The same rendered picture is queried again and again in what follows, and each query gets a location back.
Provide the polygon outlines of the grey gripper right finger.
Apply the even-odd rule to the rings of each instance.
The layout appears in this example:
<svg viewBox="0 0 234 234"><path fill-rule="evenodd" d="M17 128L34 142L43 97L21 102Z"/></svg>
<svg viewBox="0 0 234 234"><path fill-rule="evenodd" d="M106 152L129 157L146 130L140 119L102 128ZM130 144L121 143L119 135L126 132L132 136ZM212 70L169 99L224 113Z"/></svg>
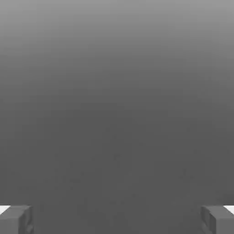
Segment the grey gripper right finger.
<svg viewBox="0 0 234 234"><path fill-rule="evenodd" d="M203 234L234 234L234 205L201 206Z"/></svg>

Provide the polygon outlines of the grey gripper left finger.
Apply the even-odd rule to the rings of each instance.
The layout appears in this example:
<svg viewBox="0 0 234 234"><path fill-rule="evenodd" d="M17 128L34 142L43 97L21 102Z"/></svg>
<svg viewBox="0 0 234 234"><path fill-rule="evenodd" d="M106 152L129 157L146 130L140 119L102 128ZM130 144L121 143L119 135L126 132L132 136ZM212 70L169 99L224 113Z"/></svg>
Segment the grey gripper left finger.
<svg viewBox="0 0 234 234"><path fill-rule="evenodd" d="M33 206L0 205L0 234L34 234Z"/></svg>

